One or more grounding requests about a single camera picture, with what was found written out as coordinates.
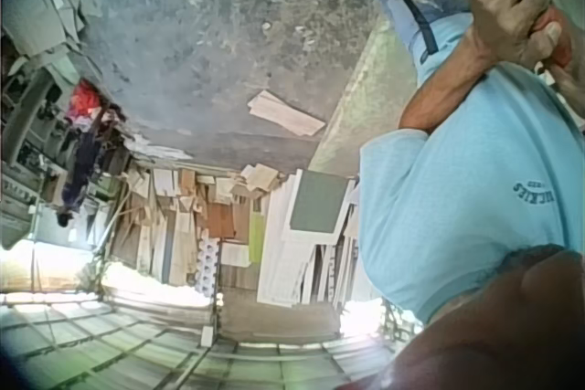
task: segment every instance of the person in background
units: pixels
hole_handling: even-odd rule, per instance
[[[471,14],[380,0],[420,88],[364,146],[360,252],[427,325],[364,389],[584,388],[585,34],[551,0],[471,0]],[[570,35],[566,67],[550,56]]]
[[[57,210],[57,222],[61,227],[67,227],[73,218],[73,212],[79,212],[83,203],[91,176],[100,156],[103,139],[107,139],[112,131],[114,121],[105,135],[100,135],[102,119],[109,110],[107,101],[101,104],[100,112],[86,132],[82,132],[75,151],[75,160],[69,166],[67,180],[61,192],[63,206]]]

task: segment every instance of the lumber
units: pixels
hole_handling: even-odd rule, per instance
[[[191,196],[197,190],[196,175],[192,169],[179,170],[179,193],[183,196]]]
[[[329,263],[331,260],[331,254],[333,253],[333,246],[321,246],[322,264],[321,276],[319,278],[319,290],[317,291],[317,301],[325,300],[325,293],[327,287],[327,278],[329,275]]]

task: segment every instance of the workshop floor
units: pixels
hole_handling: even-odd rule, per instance
[[[268,89],[329,121],[376,19],[373,0],[95,4],[83,50],[134,128],[196,163],[284,172],[307,166],[323,132],[295,136],[246,104]]]

